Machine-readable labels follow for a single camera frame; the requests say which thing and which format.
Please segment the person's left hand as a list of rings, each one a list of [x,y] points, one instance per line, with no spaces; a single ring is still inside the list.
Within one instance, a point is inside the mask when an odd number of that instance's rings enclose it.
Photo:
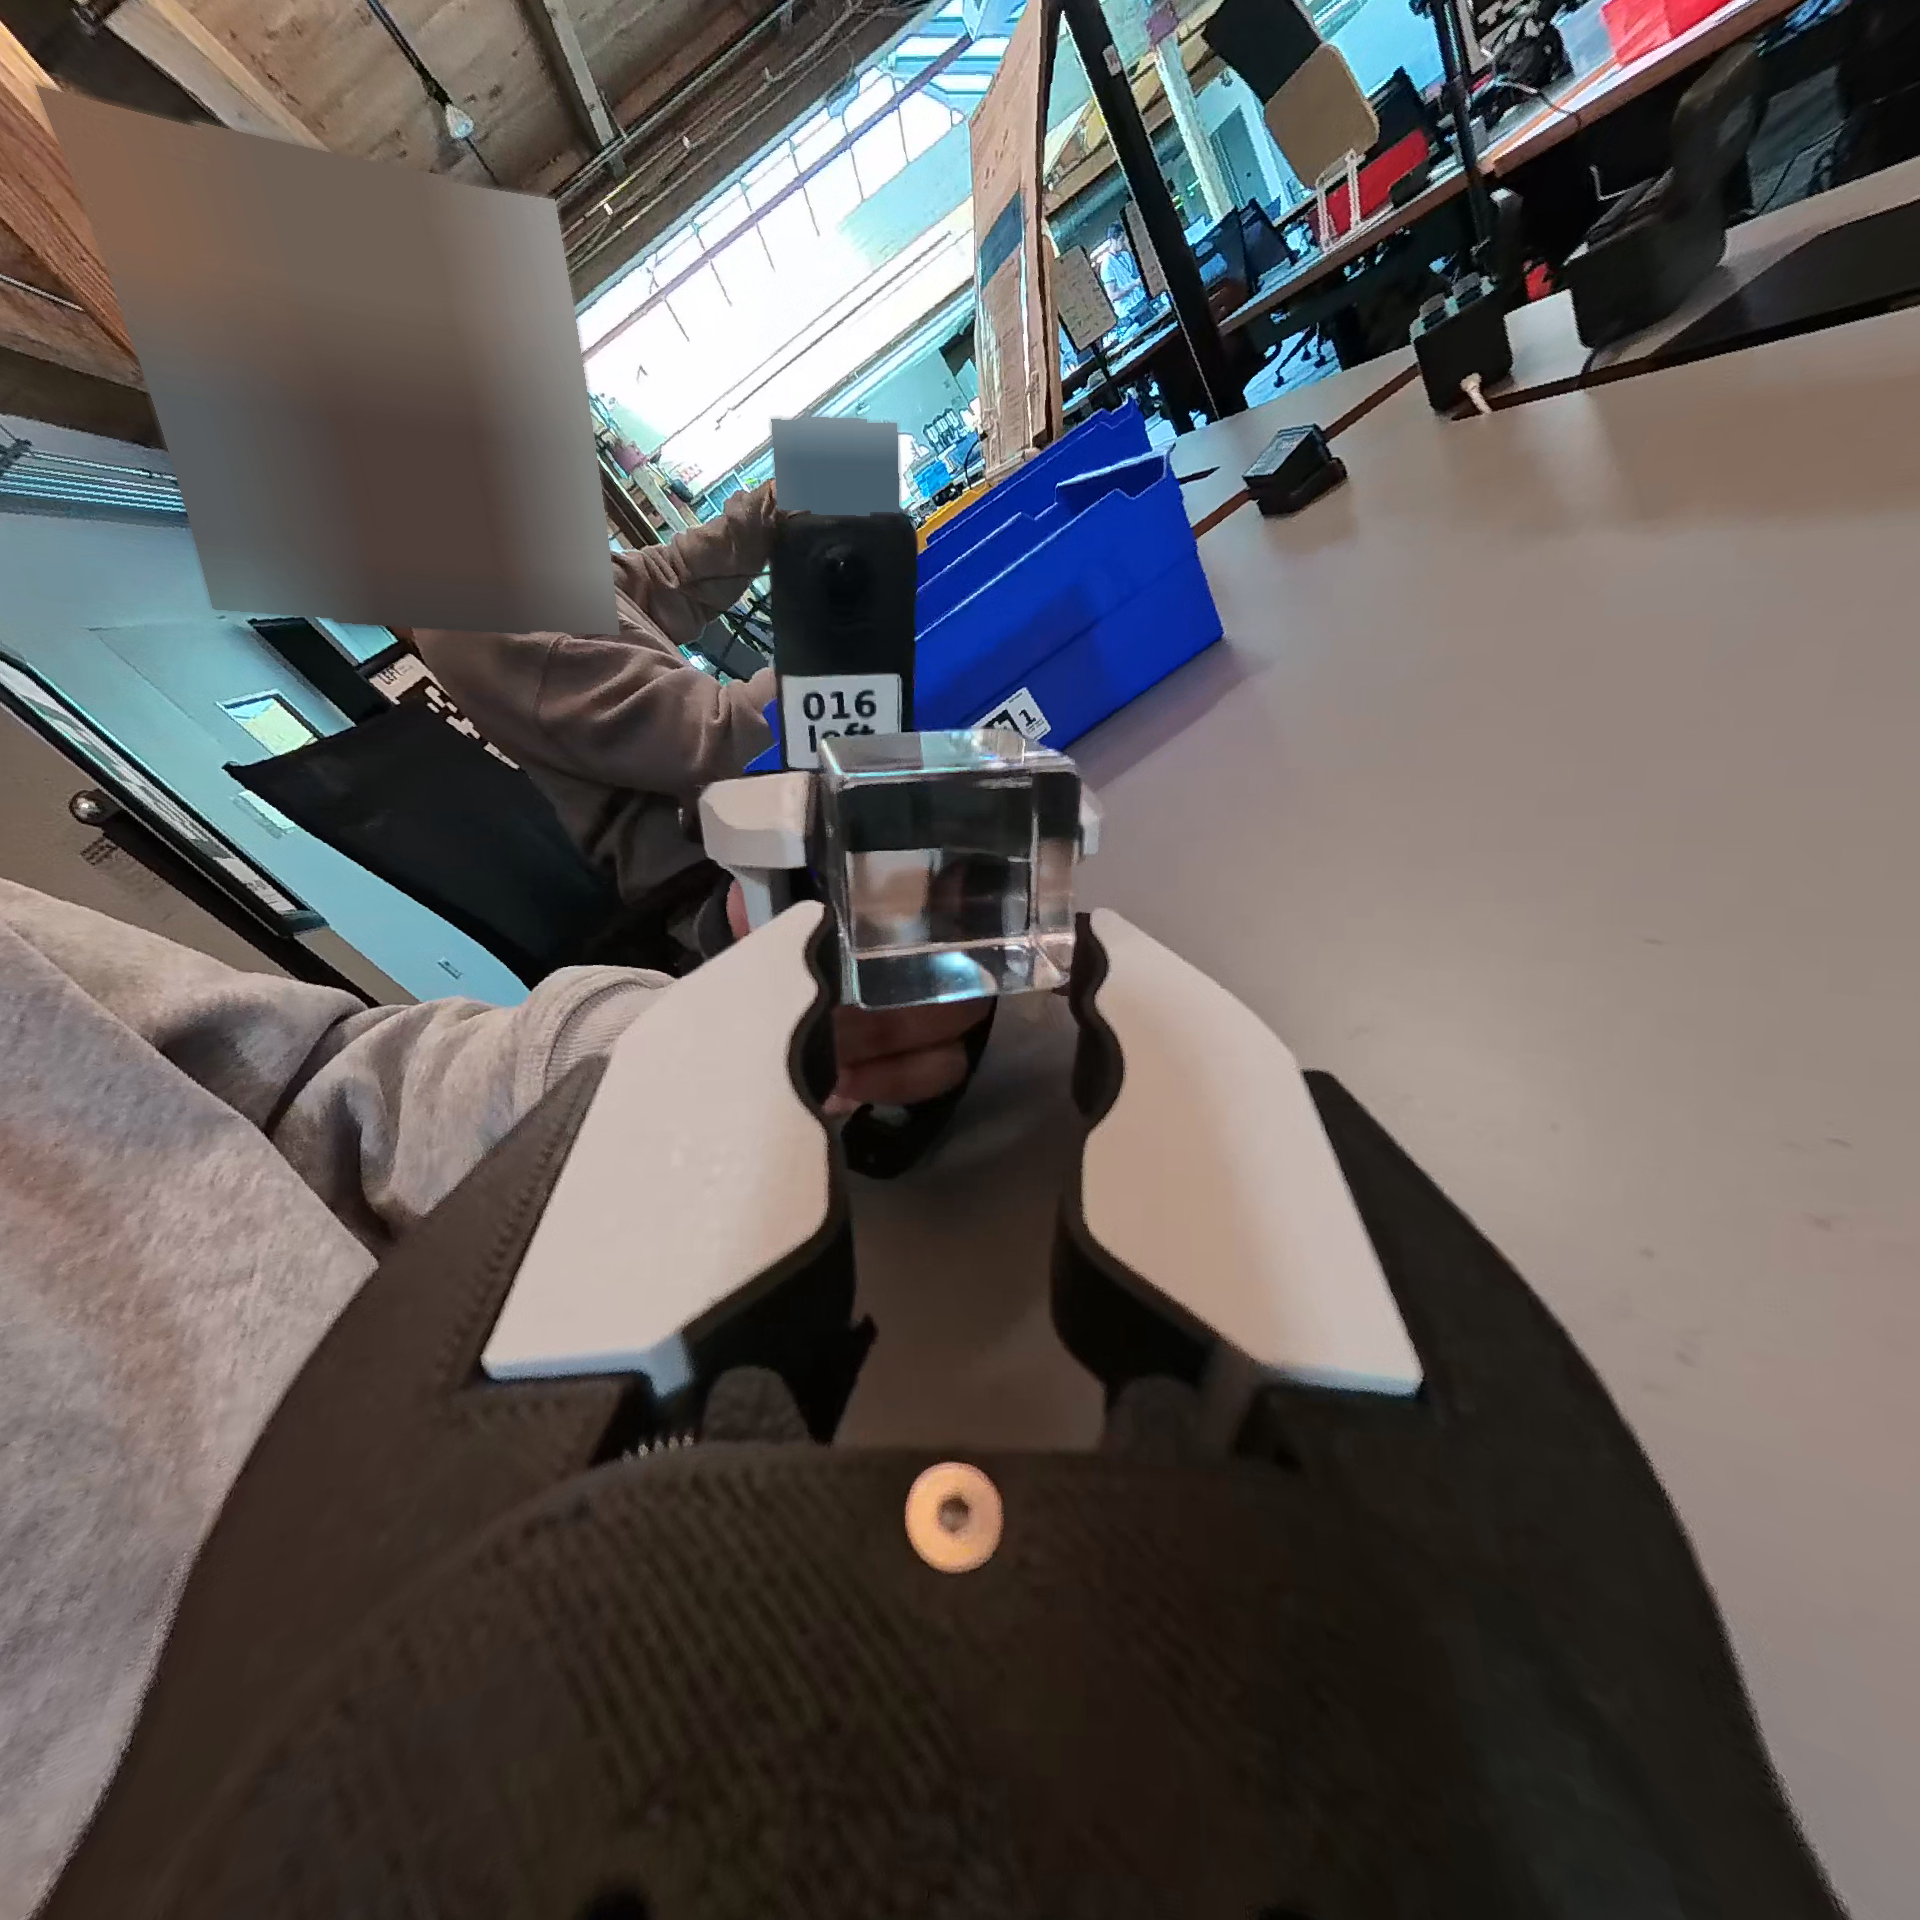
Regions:
[[[853,1116],[864,1106],[910,1108],[965,1086],[969,1040],[989,1010],[986,1001],[903,1010],[837,1008],[833,1082],[825,1112]]]

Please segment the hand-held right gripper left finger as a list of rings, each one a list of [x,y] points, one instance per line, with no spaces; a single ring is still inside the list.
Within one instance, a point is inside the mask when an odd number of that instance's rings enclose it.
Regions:
[[[489,1386],[634,1386],[672,1433],[749,1369],[837,1432],[872,1323],[816,1091],[830,961],[825,909],[790,905],[611,1045],[479,1350]]]

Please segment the small black box device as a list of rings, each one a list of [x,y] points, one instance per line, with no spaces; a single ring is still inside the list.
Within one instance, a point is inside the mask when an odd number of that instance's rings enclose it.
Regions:
[[[1289,520],[1349,483],[1323,425],[1282,428],[1241,473],[1241,490],[1264,520]]]

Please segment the black white marker tag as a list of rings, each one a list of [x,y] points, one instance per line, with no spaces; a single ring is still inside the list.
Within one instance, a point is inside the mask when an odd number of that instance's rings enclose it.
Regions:
[[[493,762],[518,771],[515,762],[489,744],[477,724],[456,706],[440,678],[419,659],[411,642],[397,641],[374,661],[365,664],[363,678],[395,708],[419,708],[455,733],[467,738]]]

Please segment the black power adapter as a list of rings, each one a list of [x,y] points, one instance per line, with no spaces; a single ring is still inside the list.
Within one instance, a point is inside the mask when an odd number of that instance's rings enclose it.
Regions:
[[[1450,416],[1458,408],[1478,403],[1475,395],[1510,379],[1514,354],[1506,331],[1499,291],[1478,275],[1461,277],[1447,293],[1433,294],[1419,309],[1407,331],[1427,408]]]

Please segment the blue plastic bin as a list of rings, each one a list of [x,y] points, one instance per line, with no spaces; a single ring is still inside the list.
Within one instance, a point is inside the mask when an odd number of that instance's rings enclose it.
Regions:
[[[1099,413],[931,531],[913,720],[1055,753],[1223,635],[1184,488],[1139,412]]]

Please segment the grey desk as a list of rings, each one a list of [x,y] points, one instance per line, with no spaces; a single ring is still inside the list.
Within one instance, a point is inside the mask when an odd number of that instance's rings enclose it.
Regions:
[[[1512,1256],[1857,1916],[1915,1916],[1915,306],[1439,425],[1203,539],[1106,899]]]

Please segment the dark framed board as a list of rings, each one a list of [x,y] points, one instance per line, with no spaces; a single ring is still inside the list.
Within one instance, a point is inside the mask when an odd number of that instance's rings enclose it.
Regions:
[[[103,793],[121,817],[200,875],[216,896],[285,938],[326,926],[320,913],[283,890],[247,850],[185,804],[38,669],[10,653],[2,653],[2,701],[23,726],[82,769],[89,790]]]

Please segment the person's left forearm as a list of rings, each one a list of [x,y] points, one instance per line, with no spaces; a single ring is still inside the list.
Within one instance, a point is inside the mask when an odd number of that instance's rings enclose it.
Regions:
[[[571,968],[518,1006],[434,1000],[331,1027],[266,1137],[368,1248],[406,1235],[576,1067],[672,988],[630,968]]]

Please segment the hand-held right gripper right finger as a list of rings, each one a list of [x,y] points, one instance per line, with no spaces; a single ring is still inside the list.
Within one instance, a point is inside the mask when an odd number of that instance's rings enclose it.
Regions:
[[[1078,1126],[1051,1318],[1115,1398],[1289,1384],[1409,1401],[1424,1364],[1305,1070],[1241,1000],[1099,907],[1075,929]]]

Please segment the brown wooden board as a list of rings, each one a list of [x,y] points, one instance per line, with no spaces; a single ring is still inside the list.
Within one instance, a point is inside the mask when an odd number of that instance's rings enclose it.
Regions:
[[[1059,328],[1045,221],[1057,27],[1057,5],[1024,8],[969,124],[978,435],[991,483],[1062,435]]]

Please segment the black stand frame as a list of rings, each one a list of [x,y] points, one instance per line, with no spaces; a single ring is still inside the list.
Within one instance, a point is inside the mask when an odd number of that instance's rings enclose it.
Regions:
[[[1178,210],[1160,173],[1128,72],[1120,59],[1113,27],[1099,3],[1059,3],[1057,12],[1088,72],[1093,101],[1107,131],[1115,163],[1158,260],[1170,312],[1186,341],[1206,413],[1214,420],[1241,416],[1247,410],[1242,379],[1234,374],[1219,338],[1199,268],[1184,237]]]

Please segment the clear acrylic cube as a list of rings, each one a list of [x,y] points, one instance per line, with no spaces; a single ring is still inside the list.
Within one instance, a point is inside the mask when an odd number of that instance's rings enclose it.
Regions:
[[[810,864],[842,1006],[906,1012],[1059,989],[1083,803],[1075,763],[1019,732],[827,738]]]

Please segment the wooden workbench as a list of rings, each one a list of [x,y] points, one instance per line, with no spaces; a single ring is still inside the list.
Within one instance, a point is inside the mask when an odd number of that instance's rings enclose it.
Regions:
[[[1478,173],[1490,186],[1514,177],[1521,168],[1568,144],[1574,134],[1594,131],[1607,117],[1631,105],[1659,85],[1683,76],[1739,38],[1760,34],[1783,20],[1795,3],[1725,3],[1683,20],[1683,29],[1663,38],[1629,43],[1634,58],[1607,54],[1593,72],[1582,74],[1562,93],[1549,93],[1521,114],[1509,117],[1478,152]],[[1299,268],[1262,278],[1253,298],[1219,324],[1219,338],[1253,329],[1256,322],[1305,300],[1355,258],[1368,253],[1392,235],[1409,232],[1470,189],[1455,160],[1439,164],[1419,195],[1400,203],[1385,203],[1368,221],[1353,225],[1333,243],[1315,249]]]

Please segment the dark bulky object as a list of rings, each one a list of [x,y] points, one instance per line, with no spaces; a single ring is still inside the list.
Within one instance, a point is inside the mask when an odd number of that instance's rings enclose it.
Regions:
[[[1561,286],[1591,360],[1675,313],[1725,251],[1730,180],[1765,109],[1754,42],[1725,48],[1680,96],[1665,169],[1629,188],[1568,257]]]

